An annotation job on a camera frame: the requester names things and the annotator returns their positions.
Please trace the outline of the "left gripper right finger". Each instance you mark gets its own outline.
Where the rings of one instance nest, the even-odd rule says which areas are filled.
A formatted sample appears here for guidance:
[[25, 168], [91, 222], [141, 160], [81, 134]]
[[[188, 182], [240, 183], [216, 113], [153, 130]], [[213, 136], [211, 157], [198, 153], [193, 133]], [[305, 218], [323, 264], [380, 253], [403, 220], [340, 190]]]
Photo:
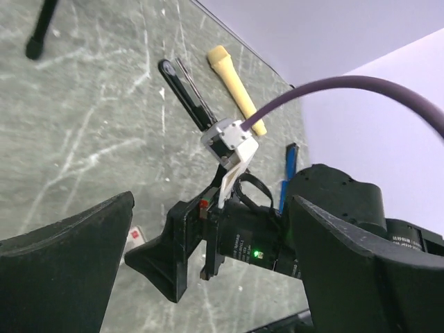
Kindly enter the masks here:
[[442, 332], [443, 258], [294, 196], [289, 220], [317, 332]]

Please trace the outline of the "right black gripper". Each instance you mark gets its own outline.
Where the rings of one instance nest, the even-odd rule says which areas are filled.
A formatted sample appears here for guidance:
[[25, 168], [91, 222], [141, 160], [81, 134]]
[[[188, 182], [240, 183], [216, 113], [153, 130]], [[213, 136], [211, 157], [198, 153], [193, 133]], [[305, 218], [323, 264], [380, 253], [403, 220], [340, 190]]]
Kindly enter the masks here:
[[186, 291], [188, 258], [202, 240], [206, 241], [202, 280], [218, 275], [227, 257], [298, 277], [296, 253], [285, 244], [274, 209], [261, 206], [255, 212], [233, 196], [220, 210], [218, 198], [219, 189], [208, 187], [191, 201], [176, 203], [166, 220], [173, 229], [124, 256], [129, 267], [171, 302], [179, 302]]

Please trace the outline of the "small staple box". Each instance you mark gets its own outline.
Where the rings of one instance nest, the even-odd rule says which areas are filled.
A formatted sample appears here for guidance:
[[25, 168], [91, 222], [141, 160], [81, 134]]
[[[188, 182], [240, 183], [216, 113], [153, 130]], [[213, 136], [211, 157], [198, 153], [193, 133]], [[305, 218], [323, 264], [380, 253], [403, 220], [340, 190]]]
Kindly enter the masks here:
[[138, 225], [134, 225], [128, 231], [128, 236], [126, 238], [126, 244], [123, 249], [123, 254], [121, 256], [121, 260], [119, 265], [122, 266], [125, 263], [124, 256], [125, 254], [143, 244], [146, 243], [146, 237], [142, 233], [142, 229]]

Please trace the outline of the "black stapler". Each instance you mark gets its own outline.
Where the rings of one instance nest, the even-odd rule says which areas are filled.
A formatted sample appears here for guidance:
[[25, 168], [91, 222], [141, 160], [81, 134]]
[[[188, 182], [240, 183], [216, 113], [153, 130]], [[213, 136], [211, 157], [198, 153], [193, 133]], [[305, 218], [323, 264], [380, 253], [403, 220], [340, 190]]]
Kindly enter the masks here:
[[175, 62], [173, 64], [170, 60], [161, 59], [157, 63], [158, 71], [203, 133], [217, 122], [217, 118], [204, 101], [182, 60], [176, 58]]

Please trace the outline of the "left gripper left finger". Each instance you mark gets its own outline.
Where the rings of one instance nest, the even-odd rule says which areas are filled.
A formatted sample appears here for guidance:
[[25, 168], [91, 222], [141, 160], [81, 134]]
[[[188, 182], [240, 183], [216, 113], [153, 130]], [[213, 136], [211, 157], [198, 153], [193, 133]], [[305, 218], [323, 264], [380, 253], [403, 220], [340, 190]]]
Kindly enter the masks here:
[[127, 191], [1, 240], [1, 331], [99, 332], [133, 207]]

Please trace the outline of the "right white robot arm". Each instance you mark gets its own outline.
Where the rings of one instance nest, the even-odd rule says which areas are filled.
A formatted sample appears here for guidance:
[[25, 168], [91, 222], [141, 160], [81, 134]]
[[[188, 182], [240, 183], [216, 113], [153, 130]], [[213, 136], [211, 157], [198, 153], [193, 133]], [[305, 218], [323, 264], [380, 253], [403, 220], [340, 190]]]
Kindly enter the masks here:
[[[269, 194], [255, 176], [241, 175], [223, 208], [218, 199], [223, 167], [210, 185], [189, 202], [176, 203], [167, 213], [160, 236], [125, 254], [125, 263], [147, 278], [171, 302], [187, 289], [188, 260], [197, 245], [206, 243], [200, 278], [219, 272], [226, 258], [268, 271], [300, 277], [296, 252], [290, 242], [289, 219], [272, 205], [259, 206], [242, 192], [243, 182]], [[333, 216], [401, 246], [433, 255], [443, 254], [442, 236], [403, 220], [384, 216], [382, 192], [348, 174], [315, 164], [297, 173], [285, 187], [284, 202], [302, 196]]]

